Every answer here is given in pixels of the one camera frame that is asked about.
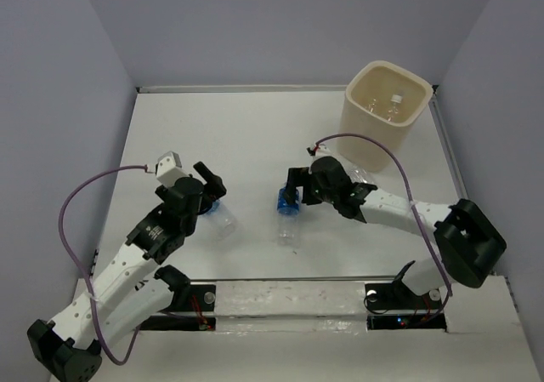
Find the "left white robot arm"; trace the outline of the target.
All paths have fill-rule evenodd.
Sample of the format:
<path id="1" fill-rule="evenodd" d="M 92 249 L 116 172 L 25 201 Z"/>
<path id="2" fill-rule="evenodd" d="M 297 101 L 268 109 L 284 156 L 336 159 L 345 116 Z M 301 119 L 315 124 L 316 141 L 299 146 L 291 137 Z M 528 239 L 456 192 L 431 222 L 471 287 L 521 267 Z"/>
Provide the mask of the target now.
<path id="1" fill-rule="evenodd" d="M 162 157 L 151 172 L 160 202 L 127 235 L 111 262 L 97 275 L 85 275 L 82 293 L 52 319 L 36 320 L 27 330 L 34 357 L 58 381 L 89 381 L 103 358 L 116 365 L 111 347 L 135 336 L 151 316 L 178 318 L 189 312 L 193 330 L 213 323 L 202 313 L 212 286 L 193 286 L 167 263 L 194 234 L 200 216 L 218 206 L 227 193 L 222 179 L 203 162 L 186 173 L 176 154 Z"/>

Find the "small blue label bottle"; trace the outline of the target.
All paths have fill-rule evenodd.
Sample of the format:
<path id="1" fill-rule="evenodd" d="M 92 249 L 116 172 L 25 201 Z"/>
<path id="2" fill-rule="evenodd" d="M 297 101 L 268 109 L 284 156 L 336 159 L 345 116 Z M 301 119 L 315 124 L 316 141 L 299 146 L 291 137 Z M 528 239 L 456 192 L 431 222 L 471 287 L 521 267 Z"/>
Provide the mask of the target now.
<path id="1" fill-rule="evenodd" d="M 377 98 L 369 98 L 366 102 L 365 108 L 373 114 L 379 114 L 380 113 L 380 102 Z"/>

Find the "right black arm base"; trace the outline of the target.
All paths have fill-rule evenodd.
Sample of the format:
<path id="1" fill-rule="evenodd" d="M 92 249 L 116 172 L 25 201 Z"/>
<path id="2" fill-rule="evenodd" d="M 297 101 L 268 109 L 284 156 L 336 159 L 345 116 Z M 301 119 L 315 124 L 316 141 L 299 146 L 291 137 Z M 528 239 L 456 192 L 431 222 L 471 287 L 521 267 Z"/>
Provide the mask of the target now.
<path id="1" fill-rule="evenodd" d="M 371 282 L 365 285 L 363 304 L 369 331 L 447 330 L 438 289 L 417 296 L 410 290 L 395 288 L 390 282 Z"/>

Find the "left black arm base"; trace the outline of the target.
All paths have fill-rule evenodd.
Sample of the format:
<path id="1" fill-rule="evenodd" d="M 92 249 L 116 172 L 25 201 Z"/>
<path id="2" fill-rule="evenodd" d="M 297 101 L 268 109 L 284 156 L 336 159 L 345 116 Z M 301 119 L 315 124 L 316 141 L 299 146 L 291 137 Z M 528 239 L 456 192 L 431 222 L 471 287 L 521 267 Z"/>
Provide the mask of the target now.
<path id="1" fill-rule="evenodd" d="M 214 314 L 216 286 L 211 283 L 197 283 L 190 286 L 186 297 L 175 297 L 172 304 L 163 311 L 150 316 L 141 331 L 183 331 L 206 332 L 216 329 Z"/>

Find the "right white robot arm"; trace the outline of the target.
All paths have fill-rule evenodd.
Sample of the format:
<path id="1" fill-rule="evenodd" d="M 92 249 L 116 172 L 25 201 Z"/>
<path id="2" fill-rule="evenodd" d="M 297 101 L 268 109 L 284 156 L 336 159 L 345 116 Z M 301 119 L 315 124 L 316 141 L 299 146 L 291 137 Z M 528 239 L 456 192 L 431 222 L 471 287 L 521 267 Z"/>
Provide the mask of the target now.
<path id="1" fill-rule="evenodd" d="M 345 219 L 420 236 L 429 259 L 404 265 L 391 287 L 393 301 L 402 307 L 454 283 L 480 288 L 507 249 L 475 202 L 461 198 L 448 205 L 398 197 L 374 184 L 351 180 L 332 156 L 317 157 L 308 167 L 289 168 L 282 196 L 291 206 L 327 203 Z"/>

